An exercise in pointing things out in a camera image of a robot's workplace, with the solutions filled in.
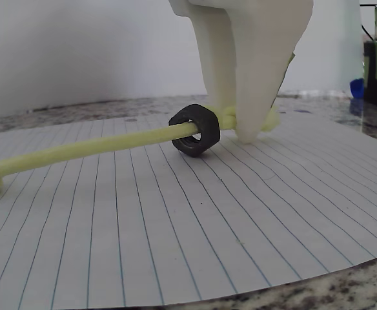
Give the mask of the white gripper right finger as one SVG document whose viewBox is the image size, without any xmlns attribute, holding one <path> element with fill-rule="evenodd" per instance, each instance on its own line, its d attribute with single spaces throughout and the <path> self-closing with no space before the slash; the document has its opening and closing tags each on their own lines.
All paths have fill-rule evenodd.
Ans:
<svg viewBox="0 0 377 310">
<path fill-rule="evenodd" d="M 283 83 L 313 1 L 232 1 L 226 11 L 236 51 L 236 133 L 252 143 Z"/>
</svg>

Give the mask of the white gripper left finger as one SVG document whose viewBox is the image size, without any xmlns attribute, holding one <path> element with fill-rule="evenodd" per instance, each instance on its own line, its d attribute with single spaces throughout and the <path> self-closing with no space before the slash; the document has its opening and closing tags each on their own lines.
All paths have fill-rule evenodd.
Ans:
<svg viewBox="0 0 377 310">
<path fill-rule="evenodd" d="M 184 0 L 170 5 L 177 16 L 191 20 L 210 104 L 221 110 L 235 105 L 236 51 L 227 12 Z"/>
</svg>

